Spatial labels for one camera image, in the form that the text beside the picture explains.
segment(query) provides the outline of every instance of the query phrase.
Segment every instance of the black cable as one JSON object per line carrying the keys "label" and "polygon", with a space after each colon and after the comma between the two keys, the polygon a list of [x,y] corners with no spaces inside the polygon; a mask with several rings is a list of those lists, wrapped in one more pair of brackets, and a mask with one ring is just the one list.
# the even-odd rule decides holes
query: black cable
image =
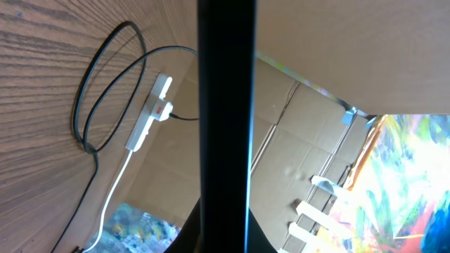
{"label": "black cable", "polygon": [[169,116],[172,117],[172,118],[174,118],[174,119],[181,119],[181,120],[186,120],[186,121],[196,121],[196,120],[199,120],[198,118],[183,118],[183,117],[180,117],[180,116],[178,116],[178,115],[176,115],[176,114],[174,114],[174,113],[169,113]]}
{"label": "black cable", "polygon": [[[126,27],[131,26],[133,28],[133,30],[136,32],[136,34],[138,35],[139,41],[141,42],[141,46],[142,46],[142,51],[143,51],[143,55],[141,57],[139,57],[138,59],[136,59],[132,64],[130,64],[128,67],[126,67],[123,71],[121,71],[120,74],[118,74],[116,76],[116,78],[113,79],[113,81],[106,87],[106,89],[103,91],[103,93],[98,97],[97,101],[94,103],[94,106],[92,107],[91,111],[88,114],[88,117],[86,119],[86,124],[84,125],[84,130],[83,130],[83,136],[81,136],[81,134],[79,133],[79,129],[78,129],[78,118],[79,118],[79,109],[81,107],[81,102],[83,100],[83,96],[84,96],[84,92],[86,90],[87,84],[89,82],[89,79],[91,78],[91,74],[94,71],[94,68],[97,66],[98,60],[100,59],[100,57],[104,54],[105,50],[107,49],[107,47],[110,45],[110,43],[113,41],[113,39]],[[97,50],[95,56],[92,58],[91,62],[89,63],[88,68],[86,69],[86,72],[84,73],[84,76],[79,84],[79,88],[77,91],[77,95],[75,96],[75,104],[74,104],[74,110],[73,110],[73,115],[72,115],[72,130],[73,130],[73,134],[75,136],[75,138],[83,145],[83,149],[86,153],[91,154],[94,157],[94,172],[91,176],[91,178],[89,179],[89,182],[86,186],[86,188],[84,189],[83,195],[77,205],[77,208],[75,209],[74,214],[72,215],[72,217],[70,218],[69,222],[67,223],[67,226],[64,228],[63,233],[61,233],[61,236],[58,238],[58,241],[56,242],[55,246],[53,247],[53,249],[51,250],[51,253],[53,253],[56,249],[56,247],[58,246],[59,242],[61,241],[61,239],[63,238],[63,236],[65,235],[65,232],[67,231],[67,229],[69,228],[70,224],[72,223],[75,215],[78,212],[79,207],[81,206],[81,204],[83,203],[84,197],[87,194],[87,191],[89,190],[92,181],[95,179],[96,175],[97,175],[97,171],[98,171],[98,155],[97,153],[100,152],[104,147],[106,147],[106,145],[111,141],[111,138],[114,136],[115,132],[119,129],[120,124],[122,123],[122,120],[124,119],[125,114],[127,113],[129,106],[131,105],[131,103],[133,102],[134,96],[136,95],[136,92],[139,88],[139,85],[141,84],[142,78],[143,78],[143,74],[145,72],[145,68],[146,68],[146,63],[147,63],[147,57],[151,56],[154,53],[160,52],[160,51],[166,51],[166,50],[174,50],[174,49],[180,49],[180,50],[185,50],[185,51],[189,51],[195,55],[197,55],[197,51],[189,48],[189,47],[185,47],[185,46],[161,46],[158,48],[154,48],[153,50],[146,52],[146,43],[144,41],[143,35],[140,31],[140,29],[138,28],[138,26],[130,21],[126,21],[121,23],[120,25],[118,25],[109,35],[108,37],[105,39],[105,41],[102,43],[102,45],[100,46],[100,48]],[[94,117],[94,114],[96,112],[96,110],[98,109],[99,105],[101,104],[101,102],[103,101],[103,99],[108,95],[108,93],[110,92],[110,90],[114,87],[114,85],[116,85],[116,83],[121,80],[121,78],[123,76],[126,75],[126,73],[128,73],[134,66],[136,66],[138,63],[143,62],[142,64],[142,68],[141,68],[141,73],[139,74],[139,78],[138,81],[136,83],[136,86],[133,90],[133,93],[131,94],[128,103],[122,113],[122,115],[119,118],[119,121],[117,122],[117,125],[115,126],[114,130],[112,131],[112,133],[109,135],[109,137],[107,137],[106,141],[100,145],[99,148],[95,148],[92,144],[90,144],[87,140],[88,138],[88,132],[89,132],[89,127],[92,121],[92,118]]]}

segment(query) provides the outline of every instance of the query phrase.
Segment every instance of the colorful painting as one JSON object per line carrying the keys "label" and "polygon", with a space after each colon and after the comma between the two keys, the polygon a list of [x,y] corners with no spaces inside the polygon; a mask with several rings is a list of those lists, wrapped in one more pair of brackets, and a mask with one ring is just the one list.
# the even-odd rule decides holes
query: colorful painting
{"label": "colorful painting", "polygon": [[352,192],[330,215],[353,231],[347,252],[450,252],[450,116],[388,115]]}
{"label": "colorful painting", "polygon": [[[123,203],[105,223],[103,234],[92,253],[163,253],[180,229]],[[88,248],[95,242],[93,236]]]}

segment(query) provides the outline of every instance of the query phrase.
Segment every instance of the white cable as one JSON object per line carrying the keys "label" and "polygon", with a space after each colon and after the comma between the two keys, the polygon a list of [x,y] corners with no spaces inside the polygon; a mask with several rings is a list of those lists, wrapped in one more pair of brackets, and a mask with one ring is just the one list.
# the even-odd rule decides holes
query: white cable
{"label": "white cable", "polygon": [[108,193],[108,196],[107,196],[106,201],[105,201],[105,205],[103,206],[103,210],[101,211],[100,228],[99,228],[99,230],[98,230],[97,239],[96,239],[96,241],[93,243],[93,245],[90,246],[88,249],[85,249],[85,250],[83,251],[83,253],[92,250],[92,249],[98,244],[98,241],[100,241],[101,233],[102,233],[102,231],[103,231],[103,222],[104,222],[104,220],[105,220],[106,208],[108,207],[108,203],[110,202],[111,196],[113,196],[114,189],[115,189],[115,187],[117,186],[117,183],[119,183],[120,178],[122,177],[122,174],[124,173],[125,168],[126,168],[127,165],[128,165],[129,159],[131,158],[131,154],[133,154],[133,152],[132,152],[132,151],[129,151],[129,152],[128,152],[127,159],[125,160],[125,163],[124,163],[122,169],[121,169],[120,172],[119,172],[119,176],[117,176],[117,178],[115,179],[115,182],[114,182],[114,184],[112,185],[112,188],[111,188],[110,192]]}

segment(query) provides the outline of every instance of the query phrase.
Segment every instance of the black pole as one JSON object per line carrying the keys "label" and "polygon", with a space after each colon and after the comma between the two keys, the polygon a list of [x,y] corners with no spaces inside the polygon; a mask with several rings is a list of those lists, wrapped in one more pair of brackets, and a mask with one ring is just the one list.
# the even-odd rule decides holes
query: black pole
{"label": "black pole", "polygon": [[255,0],[198,1],[200,210],[206,253],[248,248],[255,15]]}

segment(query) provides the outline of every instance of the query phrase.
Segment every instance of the white plug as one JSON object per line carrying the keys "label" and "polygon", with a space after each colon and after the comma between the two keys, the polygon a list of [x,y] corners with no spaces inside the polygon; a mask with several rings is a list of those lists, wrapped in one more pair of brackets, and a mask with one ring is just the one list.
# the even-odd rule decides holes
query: white plug
{"label": "white plug", "polygon": [[172,112],[174,106],[170,102],[164,101],[164,98],[171,83],[171,77],[165,74],[159,74],[157,76],[155,84],[147,97],[146,103],[125,145],[128,150],[136,152],[141,148],[153,120],[156,119],[161,122],[169,118],[169,113]]}

